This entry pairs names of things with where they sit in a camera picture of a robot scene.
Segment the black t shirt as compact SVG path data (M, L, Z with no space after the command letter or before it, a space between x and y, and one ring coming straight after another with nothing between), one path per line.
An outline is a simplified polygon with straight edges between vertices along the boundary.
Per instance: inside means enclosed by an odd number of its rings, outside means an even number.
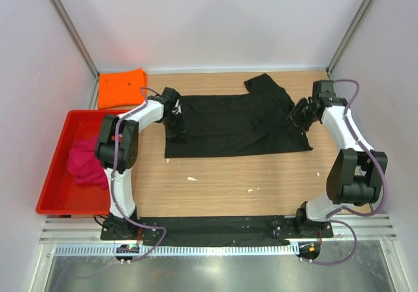
M268 74L244 82L246 94L180 99L186 139L166 139L166 158L309 152L304 131L287 122L295 104Z

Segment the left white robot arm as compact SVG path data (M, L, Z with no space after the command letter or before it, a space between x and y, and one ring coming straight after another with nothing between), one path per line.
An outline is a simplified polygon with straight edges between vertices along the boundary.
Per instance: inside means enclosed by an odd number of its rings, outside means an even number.
M138 157L139 135L153 123L165 126L166 139L183 143L187 133L182 114L180 94L165 88L161 94L147 96L140 88L144 102L128 112L103 118L95 147L95 157L106 174L110 210L108 220L116 232L126 240L137 235L142 225L137 220L133 200L131 171Z

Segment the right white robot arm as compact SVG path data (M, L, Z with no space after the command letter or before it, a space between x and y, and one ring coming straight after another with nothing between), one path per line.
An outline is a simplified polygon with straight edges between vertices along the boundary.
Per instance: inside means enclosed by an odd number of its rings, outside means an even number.
M342 210L359 216L356 207L376 204L377 208L367 214L373 216L387 200L388 157L361 135L350 109L353 100L339 98L334 86L332 80L315 81L312 96L301 98L287 116L288 122L304 132L320 122L339 149L327 176L326 191L296 211L294 228L303 237L319 235L329 228L329 219Z

